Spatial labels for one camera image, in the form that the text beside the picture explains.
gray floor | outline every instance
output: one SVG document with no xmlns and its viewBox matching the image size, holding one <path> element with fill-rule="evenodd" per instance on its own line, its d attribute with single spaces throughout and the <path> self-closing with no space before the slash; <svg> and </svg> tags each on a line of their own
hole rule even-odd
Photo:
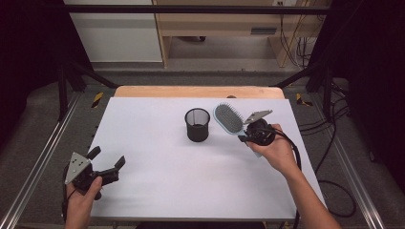
<svg viewBox="0 0 405 229">
<path fill-rule="evenodd" d="M 117 72 L 114 68 L 100 69 L 99 72 L 113 81 L 125 85 L 273 85 L 297 71 L 295 66 L 278 69 L 271 48 L 265 39 L 247 41 L 242 38 L 210 38 L 206 43 L 194 38 L 181 37 L 174 40 L 169 67 L 145 67 L 134 72 L 133 69 Z M 244 47 L 243 52 L 231 52 L 236 47 Z M 60 138 L 53 156 L 50 158 L 32 196 L 21 215 L 19 223 L 62 224 L 60 201 L 62 196 L 62 168 L 73 151 L 85 154 L 96 133 L 96 126 L 102 118 L 108 97 L 114 90 L 108 89 L 86 78 L 89 86 L 78 100 L 75 112 Z M 301 93 L 305 101 L 312 101 L 316 94 L 306 94 L 301 85 L 306 79 L 292 87 L 285 88 L 297 123 L 311 123 L 321 118 L 315 107 L 297 105 L 296 93 Z M 91 108 L 98 92 L 104 96 L 97 108 Z M 28 98 L 26 111 L 12 133 L 11 141 L 1 149 L 0 172 L 2 174 L 2 196 L 0 196 L 0 215 L 4 216 L 12 205 L 19 190 L 30 174 L 32 167 L 41 154 L 51 135 L 58 116 L 57 85 L 51 84 L 32 92 Z M 369 149 L 362 135 L 357 131 L 349 116 L 342 116 L 337 122 L 337 132 L 349 153 L 349 157 L 364 182 L 379 215 L 387 228 L 405 228 L 405 197 L 398 189 L 383 164 L 369 160 Z M 315 135 L 303 135 L 312 166 L 315 167 L 329 143 L 326 131 Z M 337 162 L 336 150 L 331 149 L 318 178 L 339 183 L 351 189 L 342 167 Z M 339 189 L 321 184 L 328 207 L 338 213 L 349 213 L 351 201 Z M 336 219 L 344 228 L 368 228 L 363 212 L 358 208 L 350 218 Z M 120 225 L 132 225 L 125 222 Z M 111 222 L 97 221 L 95 225 L 112 225 Z"/>
</svg>

white cabinet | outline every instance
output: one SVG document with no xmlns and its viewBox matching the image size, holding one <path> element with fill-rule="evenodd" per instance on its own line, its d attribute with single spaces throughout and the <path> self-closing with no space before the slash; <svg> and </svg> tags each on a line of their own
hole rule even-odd
<svg viewBox="0 0 405 229">
<path fill-rule="evenodd" d="M 151 0 L 64 0 L 81 5 L 152 5 Z M 162 62 L 155 15 L 71 13 L 91 62 Z"/>
</svg>

black pole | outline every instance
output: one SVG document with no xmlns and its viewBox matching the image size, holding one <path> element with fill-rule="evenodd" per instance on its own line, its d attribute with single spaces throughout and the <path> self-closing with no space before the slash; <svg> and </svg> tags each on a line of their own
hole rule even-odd
<svg viewBox="0 0 405 229">
<path fill-rule="evenodd" d="M 86 74 L 86 75 L 90 76 L 91 78 L 95 79 L 96 81 L 98 81 L 98 82 L 104 84 L 105 86 L 107 86 L 107 87 L 109 87 L 109 88 L 116 89 L 116 88 L 118 88 L 119 86 L 121 86 L 121 85 L 118 85 L 118 84 L 116 84 L 116 83 L 111 82 L 110 80 L 108 80 L 108 79 L 102 77 L 101 75 L 99 75 L 99 74 L 97 74 L 97 73 L 95 73 L 95 72 L 93 72 L 93 71 L 91 71 L 91 70 L 89 70 L 89 69 L 86 69 L 85 67 L 83 67 L 83 66 L 81 66 L 81 65 L 79 65 L 79 64 L 77 64 L 77 63 L 72 63 L 72 67 L 73 67 L 75 70 L 77 70 L 77 71 L 79 71 L 79 72 L 81 72 L 81 73 L 83 73 L 83 74 Z"/>
<path fill-rule="evenodd" d="M 326 68 L 324 80 L 325 86 L 324 86 L 323 110 L 325 118 L 329 122 L 332 121 L 330 115 L 331 82 L 332 82 L 332 72 L 330 68 Z"/>
<path fill-rule="evenodd" d="M 269 87 L 277 87 L 277 88 L 285 88 L 286 86 L 290 85 L 291 83 L 297 81 L 298 79 L 305 77 L 305 76 L 310 76 L 319 71 L 319 62 L 315 62 L 312 65 L 306 67 L 302 71 L 294 74 L 293 76 L 290 76 L 289 78 L 283 80 L 282 82 L 276 84 L 276 85 L 270 85 Z"/>
<path fill-rule="evenodd" d="M 59 87 L 59 118 L 61 121 L 65 114 L 68 112 L 68 94 L 66 90 L 66 77 L 63 65 L 57 69 L 57 80 Z"/>
</svg>

wrist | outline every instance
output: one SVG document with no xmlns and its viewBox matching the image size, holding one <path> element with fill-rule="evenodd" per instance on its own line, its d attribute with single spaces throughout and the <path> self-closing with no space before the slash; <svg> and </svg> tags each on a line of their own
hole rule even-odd
<svg viewBox="0 0 405 229">
<path fill-rule="evenodd" d="M 304 174 L 301 172 L 301 170 L 296 165 L 289 166 L 285 170 L 280 171 L 280 173 L 284 176 L 284 178 L 287 181 L 301 179 L 304 176 Z"/>
</svg>

metal frame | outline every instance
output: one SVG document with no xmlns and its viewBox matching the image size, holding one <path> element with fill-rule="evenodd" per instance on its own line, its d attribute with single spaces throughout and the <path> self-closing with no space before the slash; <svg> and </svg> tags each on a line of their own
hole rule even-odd
<svg viewBox="0 0 405 229">
<path fill-rule="evenodd" d="M 223 14 L 306 14 L 306 15 L 332 15 L 332 14 L 339 14 L 342 12 L 347 12 L 348 10 L 352 12 L 352 15 L 347 18 L 344 26 L 340 29 L 339 33 L 333 37 L 325 51 L 323 52 L 319 61 L 314 63 L 310 63 L 310 65 L 303 71 L 293 75 L 291 78 L 279 83 L 276 87 L 285 88 L 288 84 L 300 79 L 303 76 L 313 75 L 316 77 L 312 77 L 309 84 L 307 85 L 307 90 L 310 92 L 314 92 L 317 90 L 323 81 L 324 77 L 322 73 L 327 74 L 327 83 L 330 83 L 330 79 L 332 78 L 331 73 L 328 71 L 327 67 L 330 63 L 330 57 L 333 50 L 338 49 L 338 40 L 344 35 L 347 35 L 345 31 L 345 26 L 347 26 L 351 20 L 352 16 L 355 14 L 356 10 L 358 9 L 331 9 L 329 7 L 235 7 L 235 6 L 143 6 L 143 5 L 42 5 L 38 6 L 41 10 L 61 10 L 65 12 L 75 12 L 75 13 L 223 13 Z M 40 18 L 36 22 L 43 24 L 43 25 L 36 25 L 36 26 L 45 26 L 45 23 L 42 18 Z M 59 117 L 59 122 L 57 123 L 53 134 L 51 135 L 48 143 L 46 144 L 43 152 L 41 153 L 39 159 L 37 160 L 36 164 L 34 165 L 29 177 L 27 178 L 24 186 L 22 187 L 20 193 L 18 194 L 17 198 L 15 199 L 14 203 L 12 204 L 11 208 L 7 212 L 7 214 L 2 218 L 0 222 L 1 228 L 13 228 L 17 221 L 19 220 L 22 212 L 24 211 L 25 206 L 27 205 L 32 192 L 39 181 L 49 159 L 51 158 L 54 148 L 58 140 L 61 138 L 61 135 L 66 128 L 67 123 L 69 122 L 72 113 L 75 109 L 75 105 L 77 100 L 79 99 L 79 94 L 75 94 L 73 100 L 71 101 L 70 108 L 67 108 L 67 100 L 66 100 L 66 79 L 68 79 L 71 84 L 73 84 L 75 91 L 83 91 L 85 85 L 83 85 L 83 81 L 81 79 L 77 79 L 77 76 L 71 74 L 72 70 L 77 70 L 81 73 L 88 74 L 90 77 L 94 78 L 95 80 L 103 83 L 104 85 L 116 88 L 118 85 L 114 84 L 107 79 L 99 76 L 98 74 L 94 73 L 93 71 L 87 70 L 82 66 L 78 65 L 77 63 L 67 62 L 66 56 L 62 53 L 63 49 L 57 45 L 57 42 L 52 37 L 53 33 L 50 30 L 46 30 L 45 37 L 48 41 L 50 41 L 51 49 L 54 49 L 55 58 L 60 63 L 60 69 L 58 71 L 58 79 L 59 79 L 59 98 L 60 98 L 60 112 L 61 115 Z M 315 102 L 319 111 L 320 103 Z M 330 101 L 324 101 L 324 113 L 325 109 L 330 108 Z M 347 157 L 346 152 L 340 140 L 337 138 L 335 140 L 335 147 L 338 151 L 338 158 L 341 166 L 345 171 L 345 175 L 349 181 L 352 190 L 354 191 L 354 195 L 360 205 L 360 208 L 363 211 L 364 217 L 368 222 L 371 228 L 385 228 L 384 224 L 378 215 L 373 202 L 371 201 L 364 185 L 362 184 L 358 174 L 355 172 L 352 163 L 350 162 L 349 158 Z"/>
</svg>

